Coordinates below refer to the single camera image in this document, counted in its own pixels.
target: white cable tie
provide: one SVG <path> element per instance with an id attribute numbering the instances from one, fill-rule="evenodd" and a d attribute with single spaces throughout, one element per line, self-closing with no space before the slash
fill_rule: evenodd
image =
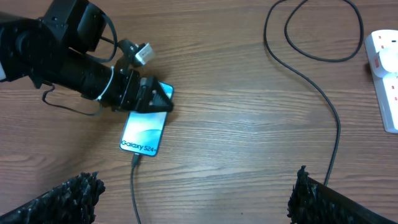
<path id="1" fill-rule="evenodd" d="M 106 90 L 108 89 L 108 87 L 110 86 L 112 79 L 113 79 L 113 72 L 114 72 L 114 66 L 111 66 L 111 70 L 112 70 L 112 75 L 111 75 L 111 79 L 109 79 L 108 84 L 106 85 L 104 91 L 102 91 L 102 93 L 97 97 L 97 99 L 95 99 L 96 101 L 101 101 L 102 96 L 104 95 L 104 93 L 106 92 Z"/>

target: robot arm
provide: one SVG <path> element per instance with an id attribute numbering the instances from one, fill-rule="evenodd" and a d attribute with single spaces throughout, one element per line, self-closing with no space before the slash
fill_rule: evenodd
<path id="1" fill-rule="evenodd" d="M 102 38 L 105 25 L 114 40 Z M 100 39 L 114 44 L 109 60 L 90 56 Z M 116 47 L 124 55 L 106 67 Z M 44 17 L 26 19 L 0 12 L 0 82 L 29 76 L 36 88 L 56 83 L 118 111 L 172 111 L 173 104 L 156 77 L 141 78 L 130 67 L 152 59 L 149 44 L 117 41 L 104 12 L 87 0 L 54 0 Z"/>

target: wooden table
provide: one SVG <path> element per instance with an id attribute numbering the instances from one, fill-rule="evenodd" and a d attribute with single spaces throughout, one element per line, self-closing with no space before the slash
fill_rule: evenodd
<path id="1" fill-rule="evenodd" d="M 1 10 L 44 15 L 51 0 L 1 0 Z M 175 87 L 157 157 L 143 158 L 136 197 L 143 223 L 289 223 L 287 201 L 300 166 L 323 181 L 335 120 L 319 93 L 264 53 L 262 32 L 275 0 L 94 0 L 118 37 L 150 42 L 157 58 L 146 75 Z M 299 1 L 278 6 L 268 38 L 283 61 L 308 75 L 330 97 L 342 122 L 329 186 L 398 222 L 398 135 L 384 131 L 365 48 L 343 63 L 316 62 L 284 39 Z M 398 29 L 396 0 L 354 0 L 365 35 Z M 349 55 L 358 20 L 338 0 L 309 0 L 289 34 L 320 57 Z M 109 29 L 104 36 L 111 37 Z M 102 42 L 95 55 L 107 57 Z M 91 118 L 40 100 L 29 78 L 0 84 L 0 213 L 16 208 L 78 173 L 99 171 L 106 192 L 98 223 L 135 223 L 129 190 L 132 154 L 119 149 L 127 114 Z M 83 111 L 95 102 L 66 88 L 49 96 Z"/>

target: power strip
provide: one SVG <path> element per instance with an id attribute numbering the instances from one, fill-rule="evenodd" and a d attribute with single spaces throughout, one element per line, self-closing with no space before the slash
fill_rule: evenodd
<path id="1" fill-rule="evenodd" d="M 390 133 L 398 133 L 398 72 L 384 70 L 380 54 L 385 51 L 383 49 L 398 49 L 397 41 L 398 30 L 374 31 L 365 40 L 384 129 Z"/>

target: phone screen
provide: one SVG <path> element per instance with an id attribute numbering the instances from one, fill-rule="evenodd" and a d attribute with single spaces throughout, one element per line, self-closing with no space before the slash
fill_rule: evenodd
<path id="1" fill-rule="evenodd" d="M 166 95 L 171 99 L 173 87 L 164 83 L 160 84 Z M 167 112 L 130 112 L 120 140 L 120 148 L 146 156 L 156 156 L 166 118 Z"/>

